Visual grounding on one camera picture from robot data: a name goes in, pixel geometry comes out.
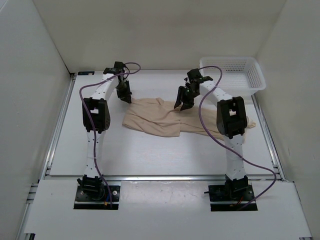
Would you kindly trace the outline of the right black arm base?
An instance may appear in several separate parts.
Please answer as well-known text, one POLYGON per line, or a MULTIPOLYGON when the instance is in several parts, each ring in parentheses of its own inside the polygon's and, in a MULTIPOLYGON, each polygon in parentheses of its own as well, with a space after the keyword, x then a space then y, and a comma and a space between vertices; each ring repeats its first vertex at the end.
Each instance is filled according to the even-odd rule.
POLYGON ((252 185, 233 195, 224 185, 209 185, 204 194, 209 196, 211 212, 236 212, 255 198, 252 185))

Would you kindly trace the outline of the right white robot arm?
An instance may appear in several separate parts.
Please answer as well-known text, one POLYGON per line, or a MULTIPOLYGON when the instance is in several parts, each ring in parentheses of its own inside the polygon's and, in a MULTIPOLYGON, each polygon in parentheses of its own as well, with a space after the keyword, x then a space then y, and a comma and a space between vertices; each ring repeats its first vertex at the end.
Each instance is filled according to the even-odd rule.
POLYGON ((201 75, 199 68, 187 72, 184 80, 185 85, 178 88, 174 108, 191 109, 199 95, 216 106, 216 126, 226 146, 224 193, 230 200, 236 200, 249 187, 242 160, 244 133, 248 126, 244 99, 218 88, 210 76, 201 75))

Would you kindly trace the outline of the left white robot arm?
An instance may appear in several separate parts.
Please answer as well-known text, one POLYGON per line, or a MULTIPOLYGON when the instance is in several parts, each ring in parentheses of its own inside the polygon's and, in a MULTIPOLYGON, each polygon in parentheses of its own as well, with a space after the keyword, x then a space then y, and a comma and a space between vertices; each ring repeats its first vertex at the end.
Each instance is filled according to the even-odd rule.
POLYGON ((98 168, 105 133, 111 123, 108 100, 116 90, 121 101, 129 104, 132 102, 130 83, 127 80, 129 74, 130 70, 126 64, 116 61, 113 67, 105 68, 101 82, 82 86, 79 90, 82 122, 87 134, 87 162, 84 175, 78 183, 82 191, 95 201, 110 191, 98 168))

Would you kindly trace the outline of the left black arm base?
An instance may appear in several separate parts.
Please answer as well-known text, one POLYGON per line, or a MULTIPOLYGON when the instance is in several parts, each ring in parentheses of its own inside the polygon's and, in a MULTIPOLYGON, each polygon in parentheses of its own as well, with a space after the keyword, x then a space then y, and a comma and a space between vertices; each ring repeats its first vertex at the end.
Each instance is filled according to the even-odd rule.
POLYGON ((111 196, 109 196, 108 187, 101 187, 98 192, 84 190, 81 185, 77 186, 73 208, 75 210, 118 210, 121 186, 109 186, 111 196))

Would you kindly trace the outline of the beige trousers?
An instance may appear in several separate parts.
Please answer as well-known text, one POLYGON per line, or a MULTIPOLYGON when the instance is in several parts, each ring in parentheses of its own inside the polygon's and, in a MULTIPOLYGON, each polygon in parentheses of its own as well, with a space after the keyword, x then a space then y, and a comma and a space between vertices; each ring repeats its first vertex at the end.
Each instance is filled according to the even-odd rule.
POLYGON ((133 99, 125 112, 122 125, 146 134, 174 138, 181 132, 207 136, 199 117, 199 107, 181 111, 174 102, 162 98, 133 99))

